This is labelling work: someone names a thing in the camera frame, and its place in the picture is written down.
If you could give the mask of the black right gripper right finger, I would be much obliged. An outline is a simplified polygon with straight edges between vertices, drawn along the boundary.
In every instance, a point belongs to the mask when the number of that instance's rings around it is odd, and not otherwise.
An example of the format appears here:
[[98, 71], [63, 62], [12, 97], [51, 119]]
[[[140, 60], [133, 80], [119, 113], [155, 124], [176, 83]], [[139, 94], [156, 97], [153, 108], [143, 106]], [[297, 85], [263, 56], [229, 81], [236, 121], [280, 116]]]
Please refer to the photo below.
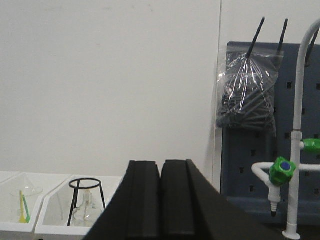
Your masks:
[[164, 240], [282, 240], [228, 202], [192, 160], [166, 160], [161, 172]]

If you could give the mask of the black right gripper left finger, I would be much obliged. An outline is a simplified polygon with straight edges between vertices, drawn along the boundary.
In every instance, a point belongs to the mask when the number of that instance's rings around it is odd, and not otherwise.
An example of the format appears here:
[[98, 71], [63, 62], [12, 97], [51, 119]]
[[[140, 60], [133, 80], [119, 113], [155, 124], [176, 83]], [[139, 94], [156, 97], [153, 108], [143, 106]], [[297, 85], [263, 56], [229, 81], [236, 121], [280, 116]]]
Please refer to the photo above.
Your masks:
[[154, 161], [131, 160], [114, 196], [84, 239], [159, 239], [159, 186]]

